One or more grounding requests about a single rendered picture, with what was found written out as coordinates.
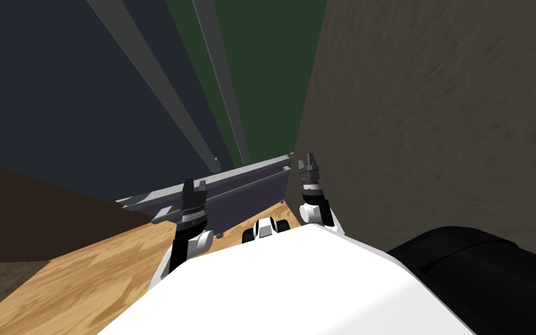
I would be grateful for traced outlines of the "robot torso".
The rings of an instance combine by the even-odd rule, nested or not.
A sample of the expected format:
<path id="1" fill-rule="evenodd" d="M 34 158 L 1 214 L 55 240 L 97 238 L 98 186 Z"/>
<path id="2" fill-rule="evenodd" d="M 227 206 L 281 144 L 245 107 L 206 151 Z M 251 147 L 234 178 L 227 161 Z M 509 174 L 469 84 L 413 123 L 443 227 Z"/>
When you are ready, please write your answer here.
<path id="1" fill-rule="evenodd" d="M 192 258 L 98 335 L 475 335 L 394 257 L 316 224 Z"/>

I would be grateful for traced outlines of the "dark green door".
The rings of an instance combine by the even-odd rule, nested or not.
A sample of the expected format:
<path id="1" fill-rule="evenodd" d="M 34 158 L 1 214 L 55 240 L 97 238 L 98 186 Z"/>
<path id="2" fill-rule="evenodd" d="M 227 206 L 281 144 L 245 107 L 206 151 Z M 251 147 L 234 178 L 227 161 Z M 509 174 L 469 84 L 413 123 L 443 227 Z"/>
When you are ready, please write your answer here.
<path id="1" fill-rule="evenodd" d="M 249 160 L 292 152 L 327 0 L 215 0 Z"/>

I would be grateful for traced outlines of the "purple panel with grey rails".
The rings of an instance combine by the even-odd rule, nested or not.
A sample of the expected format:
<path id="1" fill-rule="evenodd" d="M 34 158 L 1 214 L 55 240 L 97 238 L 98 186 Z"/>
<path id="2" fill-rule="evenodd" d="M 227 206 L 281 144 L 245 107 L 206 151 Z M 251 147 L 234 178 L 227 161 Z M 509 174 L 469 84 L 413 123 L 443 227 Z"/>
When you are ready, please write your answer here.
<path id="1" fill-rule="evenodd" d="M 204 177 L 206 228 L 224 233 L 284 198 L 293 154 Z M 152 223 L 182 219 L 182 184 L 120 199 L 123 209 L 153 217 Z"/>

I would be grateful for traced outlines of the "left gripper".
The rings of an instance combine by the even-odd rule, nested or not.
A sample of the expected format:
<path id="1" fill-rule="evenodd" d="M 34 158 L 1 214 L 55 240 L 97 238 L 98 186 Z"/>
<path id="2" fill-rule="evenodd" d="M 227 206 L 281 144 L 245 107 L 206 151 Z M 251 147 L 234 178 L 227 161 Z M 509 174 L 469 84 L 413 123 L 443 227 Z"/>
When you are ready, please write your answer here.
<path id="1" fill-rule="evenodd" d="M 207 193 L 206 181 L 201 180 L 197 189 L 194 190 L 194 179 L 185 179 L 181 195 L 182 217 L 177 222 L 176 230 L 190 229 L 206 219 Z"/>

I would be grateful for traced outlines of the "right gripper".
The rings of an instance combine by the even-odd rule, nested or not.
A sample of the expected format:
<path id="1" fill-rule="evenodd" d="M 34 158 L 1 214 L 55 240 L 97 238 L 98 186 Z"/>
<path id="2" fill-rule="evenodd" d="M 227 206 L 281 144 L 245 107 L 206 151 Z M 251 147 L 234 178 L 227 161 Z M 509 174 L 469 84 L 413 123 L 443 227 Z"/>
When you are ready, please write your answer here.
<path id="1" fill-rule="evenodd" d="M 315 159 L 314 153 L 308 153 L 308 164 L 304 164 L 302 160 L 298 161 L 299 175 L 302 179 L 302 192 L 303 193 L 319 193 L 323 192 L 321 185 L 319 184 L 319 166 Z"/>

